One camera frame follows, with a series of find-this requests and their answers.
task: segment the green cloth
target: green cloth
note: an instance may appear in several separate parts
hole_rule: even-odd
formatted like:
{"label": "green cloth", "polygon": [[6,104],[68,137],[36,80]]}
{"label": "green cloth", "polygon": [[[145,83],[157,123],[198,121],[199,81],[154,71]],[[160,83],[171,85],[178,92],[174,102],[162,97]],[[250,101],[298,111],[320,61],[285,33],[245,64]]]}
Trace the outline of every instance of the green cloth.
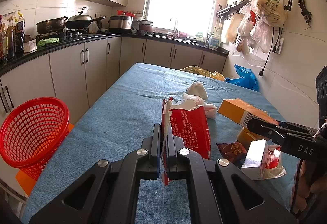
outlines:
{"label": "green cloth", "polygon": [[55,43],[55,42],[58,42],[58,41],[59,41],[58,38],[41,39],[41,40],[36,44],[36,47],[43,47],[45,44],[48,44],[48,43]]}

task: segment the black countertop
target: black countertop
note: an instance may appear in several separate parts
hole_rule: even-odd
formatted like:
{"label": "black countertop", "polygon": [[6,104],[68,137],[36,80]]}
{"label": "black countertop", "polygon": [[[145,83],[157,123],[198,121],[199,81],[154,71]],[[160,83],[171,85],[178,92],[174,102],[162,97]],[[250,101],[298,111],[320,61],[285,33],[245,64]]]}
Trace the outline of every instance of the black countertop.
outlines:
{"label": "black countertop", "polygon": [[187,47],[192,47],[196,48],[199,50],[204,50],[208,51],[210,53],[214,53],[220,56],[227,57],[229,51],[224,49],[224,48],[218,48],[218,50],[212,50],[203,46],[200,46],[198,44],[194,43],[189,43],[189,42],[183,42],[175,39],[170,39],[170,38],[162,38],[162,37],[156,37],[156,36],[149,36],[149,35],[136,35],[136,34],[89,34],[89,35],[84,35],[82,37],[75,37],[75,38],[70,38],[66,39],[65,41],[58,41],[56,43],[50,43],[46,44],[43,47],[39,47],[36,50],[29,52],[29,53],[24,53],[20,56],[15,57],[14,59],[3,62],[0,64],[0,76],[4,75],[5,73],[9,72],[10,70],[14,69],[15,67],[22,65],[23,63],[26,63],[30,60],[33,60],[34,58],[40,57],[42,55],[48,54],[50,52],[60,50],[62,48],[70,47],[73,45],[93,41],[93,40],[99,40],[99,39],[106,39],[110,37],[135,37],[135,38],[142,38],[142,39],[148,39],[148,40],[157,40],[157,41],[162,41],[162,42],[167,42],[167,43],[173,43],[176,45],[183,45]]}

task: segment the blue plastic bag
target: blue plastic bag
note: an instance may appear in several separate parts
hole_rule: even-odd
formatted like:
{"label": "blue plastic bag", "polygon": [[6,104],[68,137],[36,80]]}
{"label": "blue plastic bag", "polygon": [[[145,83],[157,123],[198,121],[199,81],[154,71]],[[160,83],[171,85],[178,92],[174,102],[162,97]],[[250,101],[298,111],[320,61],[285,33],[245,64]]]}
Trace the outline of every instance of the blue plastic bag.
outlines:
{"label": "blue plastic bag", "polygon": [[240,87],[245,87],[254,91],[259,91],[258,80],[255,77],[251,69],[246,69],[244,67],[235,64],[235,70],[240,78],[229,79],[226,78],[227,83],[232,83]]}

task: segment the white box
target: white box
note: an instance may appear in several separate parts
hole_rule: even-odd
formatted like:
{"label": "white box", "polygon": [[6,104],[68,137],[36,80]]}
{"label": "white box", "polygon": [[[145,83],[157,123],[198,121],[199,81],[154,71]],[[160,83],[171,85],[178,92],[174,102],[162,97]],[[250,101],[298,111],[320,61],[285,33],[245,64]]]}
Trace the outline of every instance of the white box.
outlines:
{"label": "white box", "polygon": [[36,39],[24,43],[23,46],[24,46],[24,53],[36,50]]}
{"label": "white box", "polygon": [[262,180],[268,157],[268,145],[264,139],[251,142],[247,152],[242,172],[251,180]]}

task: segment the basket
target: basket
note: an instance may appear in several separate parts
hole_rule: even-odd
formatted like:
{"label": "basket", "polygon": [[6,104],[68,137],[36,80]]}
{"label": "basket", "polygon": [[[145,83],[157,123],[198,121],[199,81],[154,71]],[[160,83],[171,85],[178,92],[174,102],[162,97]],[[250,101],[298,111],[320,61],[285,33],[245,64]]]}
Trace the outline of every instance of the basket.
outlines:
{"label": "basket", "polygon": [[59,99],[32,99],[14,109],[0,129],[4,161],[37,180],[68,134],[69,111]]}

